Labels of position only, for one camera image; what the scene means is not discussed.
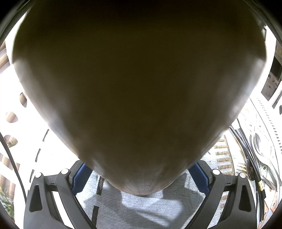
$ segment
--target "round metal object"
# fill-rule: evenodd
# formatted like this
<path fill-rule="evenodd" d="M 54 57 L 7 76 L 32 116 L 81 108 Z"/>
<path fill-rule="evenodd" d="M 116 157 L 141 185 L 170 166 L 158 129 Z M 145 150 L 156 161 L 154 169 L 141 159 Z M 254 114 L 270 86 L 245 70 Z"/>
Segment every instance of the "round metal object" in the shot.
<path fill-rule="evenodd" d="M 35 174 L 35 177 L 39 178 L 39 177 L 41 177 L 41 175 L 42 175 L 42 173 L 37 173 L 37 174 Z"/>
<path fill-rule="evenodd" d="M 240 173 L 240 177 L 245 178 L 245 177 L 246 177 L 246 174 Z"/>
<path fill-rule="evenodd" d="M 214 169 L 212 172 L 213 172 L 214 175 L 219 175 L 220 174 L 220 171 L 218 169 Z"/>
<path fill-rule="evenodd" d="M 69 172 L 68 169 L 63 169 L 63 170 L 61 171 L 62 174 L 67 174 L 68 172 Z"/>

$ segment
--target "black plastic bracket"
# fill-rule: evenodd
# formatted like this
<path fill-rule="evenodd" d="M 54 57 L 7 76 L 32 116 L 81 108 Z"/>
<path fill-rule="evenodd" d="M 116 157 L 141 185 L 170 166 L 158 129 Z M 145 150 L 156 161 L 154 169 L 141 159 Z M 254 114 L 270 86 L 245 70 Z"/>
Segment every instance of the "black plastic bracket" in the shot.
<path fill-rule="evenodd" d="M 63 224 L 52 191 L 57 191 L 65 211 L 75 229 L 96 229 L 78 200 L 72 193 L 73 180 L 83 163 L 77 161 L 66 173 L 34 178 L 24 216 L 24 229 L 56 228 L 67 229 Z M 256 209 L 247 177 L 224 175 L 219 170 L 212 170 L 205 161 L 198 161 L 197 176 L 203 180 L 209 192 L 185 229 L 207 228 L 210 224 L 224 191 L 229 191 L 225 207 L 213 229 L 255 229 L 257 226 Z"/>
<path fill-rule="evenodd" d="M 217 225 L 213 229 L 257 228 L 257 211 L 249 181 L 242 176 L 224 175 L 219 170 L 213 172 L 207 168 L 204 161 L 198 162 L 207 177 L 212 176 L 210 193 L 188 223 L 185 229 L 207 228 L 216 212 L 224 191 L 229 191 L 228 197 Z"/>

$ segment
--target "green plant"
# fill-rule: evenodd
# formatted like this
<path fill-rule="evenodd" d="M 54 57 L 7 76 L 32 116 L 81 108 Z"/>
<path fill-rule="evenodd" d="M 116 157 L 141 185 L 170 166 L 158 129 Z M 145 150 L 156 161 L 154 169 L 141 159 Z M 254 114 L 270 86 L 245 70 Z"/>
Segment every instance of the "green plant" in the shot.
<path fill-rule="evenodd" d="M 14 219 L 14 201 L 8 198 L 8 193 L 3 191 L 0 187 L 0 202 L 2 203 L 3 207 L 5 208 L 8 215 L 11 217 L 13 221 Z"/>

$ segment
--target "brown rounded surface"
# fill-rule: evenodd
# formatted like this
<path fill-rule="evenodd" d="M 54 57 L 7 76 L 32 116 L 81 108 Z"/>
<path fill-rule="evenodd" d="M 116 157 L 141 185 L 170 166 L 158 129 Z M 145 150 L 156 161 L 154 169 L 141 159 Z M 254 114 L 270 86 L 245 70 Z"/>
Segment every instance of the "brown rounded surface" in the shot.
<path fill-rule="evenodd" d="M 237 117 L 265 46 L 236 1 L 38 1 L 15 70 L 58 137 L 116 188 L 172 183 Z"/>

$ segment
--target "yellow tape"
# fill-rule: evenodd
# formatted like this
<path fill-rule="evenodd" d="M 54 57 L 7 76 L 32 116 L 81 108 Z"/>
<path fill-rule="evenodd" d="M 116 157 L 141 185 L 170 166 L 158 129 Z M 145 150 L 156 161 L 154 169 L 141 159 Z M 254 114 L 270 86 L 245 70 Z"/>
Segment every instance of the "yellow tape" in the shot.
<path fill-rule="evenodd" d="M 262 180 L 260 180 L 260 181 L 259 181 L 259 189 L 260 189 L 261 191 L 263 191 L 263 190 L 264 190 Z"/>

